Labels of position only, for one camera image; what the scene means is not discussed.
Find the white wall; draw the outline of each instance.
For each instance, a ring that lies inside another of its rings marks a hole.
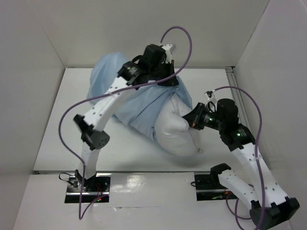
[[[190,66],[233,66],[269,0],[28,0],[66,67],[93,67],[103,54],[128,59],[160,42],[173,25],[193,39]],[[173,31],[175,64],[188,51],[187,38]]]
[[[1,230],[13,228],[63,71],[27,2],[1,0]]]
[[[271,0],[241,56],[238,85],[263,113],[260,150],[289,195],[301,204],[290,223],[306,229],[307,0]],[[245,97],[254,133],[258,115]]]

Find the robotic arm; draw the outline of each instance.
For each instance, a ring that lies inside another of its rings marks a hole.
[[[90,111],[84,115],[76,115],[74,122],[81,131],[83,143],[81,158],[84,160],[85,169],[85,190],[89,190],[95,180],[96,163],[99,152],[110,140],[109,135],[104,131],[110,117],[120,106],[131,97],[137,89],[130,89],[112,94],[113,91],[126,88],[130,85],[139,85],[148,81],[164,79],[174,73],[174,61],[172,53],[176,49],[175,44],[165,46],[149,45],[144,54],[135,57],[132,61],[125,63],[118,72],[118,76],[106,93],[111,96],[100,100]],[[171,78],[159,83],[163,86],[176,86],[178,81]],[[83,164],[80,163],[75,171],[76,178],[82,181]]]
[[[226,164],[211,168],[213,180],[232,191],[250,210],[253,222],[257,225],[260,219],[262,188],[255,157],[255,139],[250,130],[239,123],[238,107],[231,99],[217,102],[213,92],[206,92],[206,104],[198,103],[187,115],[183,116],[190,127],[201,130],[205,127],[219,131],[222,142],[239,160],[253,184],[253,188],[236,176]],[[265,188],[265,216],[263,229],[271,228],[292,217],[298,210],[296,198],[289,198],[287,193],[277,184],[262,156],[258,155]]]

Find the white table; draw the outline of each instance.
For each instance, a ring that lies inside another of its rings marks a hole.
[[[86,98],[92,69],[66,69],[56,97],[46,132],[35,162],[35,171],[74,171],[79,160],[70,154],[58,137],[58,123],[63,112],[72,104]],[[204,93],[220,86],[229,85],[224,69],[184,69],[180,77],[189,91],[193,106],[204,102]],[[216,93],[217,98],[232,98],[229,89]],[[89,103],[72,110],[64,120],[63,136],[69,146],[81,153],[81,134],[72,121],[75,114],[84,114],[91,108]],[[182,172],[208,171],[211,167],[227,163],[233,169],[241,168],[215,130],[201,131],[204,153],[197,157],[174,156],[156,143],[111,119],[106,132],[109,143],[101,150],[97,170],[105,172]]]
[[[193,180],[192,172],[112,174],[109,203],[94,204],[80,221],[78,204],[64,203],[66,182],[57,175],[31,175],[13,230],[238,229],[224,200],[196,200]],[[238,214],[248,216],[241,203]],[[251,220],[240,223],[255,228]],[[291,229],[288,221],[272,228],[285,229]]]

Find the wall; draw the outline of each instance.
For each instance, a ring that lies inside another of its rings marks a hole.
[[[293,230],[306,228],[307,0],[271,0],[241,56],[238,85],[255,97],[263,115],[260,150],[301,208]],[[258,115],[245,97],[254,133]]]
[[[63,71],[27,2],[1,0],[1,230],[13,228]]]
[[[193,39],[188,65],[233,66],[239,60],[269,0],[28,0],[66,67],[93,67],[103,54],[128,59],[160,42],[173,25]],[[176,65],[188,52],[187,38],[172,31]]]

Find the white fabric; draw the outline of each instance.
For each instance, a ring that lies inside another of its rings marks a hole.
[[[162,108],[154,125],[155,138],[165,150],[178,156],[203,153],[200,132],[189,127],[182,116],[191,112],[174,94]]]

